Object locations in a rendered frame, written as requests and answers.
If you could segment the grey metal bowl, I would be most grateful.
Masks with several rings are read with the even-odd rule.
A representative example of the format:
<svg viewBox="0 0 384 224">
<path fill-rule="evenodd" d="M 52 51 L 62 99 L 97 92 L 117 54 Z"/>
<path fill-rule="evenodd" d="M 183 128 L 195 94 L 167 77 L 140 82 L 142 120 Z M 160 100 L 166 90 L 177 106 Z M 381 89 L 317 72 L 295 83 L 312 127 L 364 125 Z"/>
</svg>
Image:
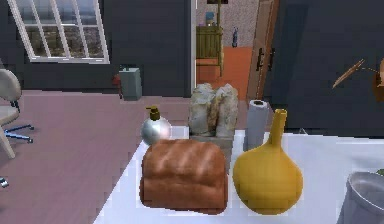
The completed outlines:
<svg viewBox="0 0 384 224">
<path fill-rule="evenodd" d="M 336 224 L 384 224 L 384 176 L 354 172 Z"/>
</svg>

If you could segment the pale stone sculpture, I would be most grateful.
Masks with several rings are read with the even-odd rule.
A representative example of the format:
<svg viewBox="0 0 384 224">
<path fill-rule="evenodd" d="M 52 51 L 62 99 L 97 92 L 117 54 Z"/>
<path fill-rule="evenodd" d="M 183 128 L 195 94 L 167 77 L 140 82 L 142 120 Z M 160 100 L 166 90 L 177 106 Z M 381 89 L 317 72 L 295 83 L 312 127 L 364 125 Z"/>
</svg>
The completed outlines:
<svg viewBox="0 0 384 224">
<path fill-rule="evenodd" d="M 198 84 L 189 106 L 189 136 L 218 145 L 229 171 L 233 139 L 238 117 L 238 91 L 230 84 L 214 89 L 209 83 Z"/>
</svg>

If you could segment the silver round soap dispenser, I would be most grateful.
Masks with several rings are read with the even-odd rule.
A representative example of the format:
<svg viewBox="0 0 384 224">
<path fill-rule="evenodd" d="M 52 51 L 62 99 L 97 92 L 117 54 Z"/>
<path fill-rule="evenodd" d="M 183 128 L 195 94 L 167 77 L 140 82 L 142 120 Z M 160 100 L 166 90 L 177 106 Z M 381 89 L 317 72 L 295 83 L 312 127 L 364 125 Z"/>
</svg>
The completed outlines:
<svg viewBox="0 0 384 224">
<path fill-rule="evenodd" d="M 148 106 L 148 118 L 141 127 L 141 137 L 147 145 L 153 145 L 159 140 L 171 137 L 172 126 L 167 119 L 161 116 L 157 106 Z"/>
</svg>

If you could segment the brown bread loaf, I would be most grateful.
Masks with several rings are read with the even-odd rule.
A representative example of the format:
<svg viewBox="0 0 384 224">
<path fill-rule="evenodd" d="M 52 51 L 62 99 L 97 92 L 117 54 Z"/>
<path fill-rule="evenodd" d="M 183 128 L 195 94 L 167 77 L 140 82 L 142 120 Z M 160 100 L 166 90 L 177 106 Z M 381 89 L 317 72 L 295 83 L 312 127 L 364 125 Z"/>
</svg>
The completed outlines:
<svg viewBox="0 0 384 224">
<path fill-rule="evenodd" d="M 143 205 L 216 215 L 228 201 L 221 148 L 192 139 L 160 140 L 143 156 L 139 196 Z"/>
</svg>

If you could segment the grey paper towel roll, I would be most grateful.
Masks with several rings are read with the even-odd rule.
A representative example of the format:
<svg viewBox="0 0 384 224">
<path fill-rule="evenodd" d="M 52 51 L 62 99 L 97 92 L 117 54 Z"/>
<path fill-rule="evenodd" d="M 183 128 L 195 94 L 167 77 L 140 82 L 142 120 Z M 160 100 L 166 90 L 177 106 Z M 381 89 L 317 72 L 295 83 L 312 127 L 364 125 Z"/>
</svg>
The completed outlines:
<svg viewBox="0 0 384 224">
<path fill-rule="evenodd" d="M 268 104 L 262 100 L 250 100 L 243 150 L 248 151 L 263 144 L 268 119 Z"/>
</svg>

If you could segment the grey green bin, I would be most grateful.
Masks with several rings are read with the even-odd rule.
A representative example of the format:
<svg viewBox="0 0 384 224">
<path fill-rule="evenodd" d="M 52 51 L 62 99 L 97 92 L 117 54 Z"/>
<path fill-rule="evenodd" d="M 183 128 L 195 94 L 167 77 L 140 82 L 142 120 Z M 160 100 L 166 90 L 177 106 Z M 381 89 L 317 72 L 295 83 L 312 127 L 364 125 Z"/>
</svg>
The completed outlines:
<svg viewBox="0 0 384 224">
<path fill-rule="evenodd" d="M 121 89 L 125 101 L 137 101 L 142 96 L 141 74 L 139 68 L 128 68 L 119 72 Z"/>
</svg>

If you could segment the brown wooden room door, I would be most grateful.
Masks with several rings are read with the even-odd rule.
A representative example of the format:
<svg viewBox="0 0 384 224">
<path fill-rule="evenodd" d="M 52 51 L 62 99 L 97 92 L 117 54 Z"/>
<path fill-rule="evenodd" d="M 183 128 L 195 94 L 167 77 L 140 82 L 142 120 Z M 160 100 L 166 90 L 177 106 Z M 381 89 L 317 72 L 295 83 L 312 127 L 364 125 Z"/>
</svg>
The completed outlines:
<svg viewBox="0 0 384 224">
<path fill-rule="evenodd" d="M 278 16 L 280 0 L 259 0 L 255 34 L 248 75 L 246 98 L 262 100 L 267 72 L 271 68 L 273 37 Z M 263 66 L 256 71 L 259 48 L 263 48 Z"/>
</svg>

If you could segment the yellow round vase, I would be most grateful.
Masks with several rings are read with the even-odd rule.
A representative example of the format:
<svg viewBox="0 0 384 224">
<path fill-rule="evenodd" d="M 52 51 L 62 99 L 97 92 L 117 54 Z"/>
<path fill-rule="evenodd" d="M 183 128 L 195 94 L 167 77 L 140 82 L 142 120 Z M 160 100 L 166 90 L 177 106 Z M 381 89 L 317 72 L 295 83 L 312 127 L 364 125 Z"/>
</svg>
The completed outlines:
<svg viewBox="0 0 384 224">
<path fill-rule="evenodd" d="M 277 215 L 295 205 L 303 191 L 303 175 L 282 147 L 287 111 L 276 109 L 268 140 L 242 153 L 232 179 L 241 201 L 262 215 Z"/>
</svg>

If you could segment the white framed window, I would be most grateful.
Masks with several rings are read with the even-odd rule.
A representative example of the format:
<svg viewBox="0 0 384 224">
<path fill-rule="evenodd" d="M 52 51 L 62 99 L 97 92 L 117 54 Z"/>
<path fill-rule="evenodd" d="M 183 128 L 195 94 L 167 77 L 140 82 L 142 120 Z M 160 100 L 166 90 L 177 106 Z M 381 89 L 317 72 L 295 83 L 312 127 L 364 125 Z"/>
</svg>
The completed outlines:
<svg viewBox="0 0 384 224">
<path fill-rule="evenodd" d="M 7 0 L 31 63 L 109 64 L 100 0 Z"/>
</svg>

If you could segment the brown wooden stick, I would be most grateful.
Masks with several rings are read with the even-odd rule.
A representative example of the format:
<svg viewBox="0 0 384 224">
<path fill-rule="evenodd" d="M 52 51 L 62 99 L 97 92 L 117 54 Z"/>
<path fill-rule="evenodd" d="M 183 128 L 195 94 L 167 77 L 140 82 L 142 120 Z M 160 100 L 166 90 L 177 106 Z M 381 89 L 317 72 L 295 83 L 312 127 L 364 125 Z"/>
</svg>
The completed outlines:
<svg viewBox="0 0 384 224">
<path fill-rule="evenodd" d="M 344 72 L 340 77 L 336 79 L 334 82 L 332 89 L 336 88 L 341 82 L 343 82 L 346 78 L 352 75 L 358 68 L 365 62 L 365 59 L 359 60 L 356 64 L 350 67 L 346 72 Z"/>
</svg>

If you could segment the beige office chair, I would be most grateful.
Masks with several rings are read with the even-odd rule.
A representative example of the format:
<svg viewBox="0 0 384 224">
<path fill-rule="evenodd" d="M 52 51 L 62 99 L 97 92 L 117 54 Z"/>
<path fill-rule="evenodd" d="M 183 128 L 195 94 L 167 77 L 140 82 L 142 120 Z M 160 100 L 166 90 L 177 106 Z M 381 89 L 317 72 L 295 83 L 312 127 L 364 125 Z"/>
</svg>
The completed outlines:
<svg viewBox="0 0 384 224">
<path fill-rule="evenodd" d="M 22 96 L 21 85 L 16 75 L 8 69 L 0 69 L 0 98 L 9 102 L 9 105 L 0 105 L 0 148 L 2 148 L 9 158 L 13 159 L 16 154 L 12 149 L 9 138 L 26 140 L 33 143 L 29 136 L 16 134 L 17 130 L 29 128 L 33 130 L 31 124 L 4 129 L 4 126 L 15 121 L 20 114 L 18 100 Z"/>
</svg>

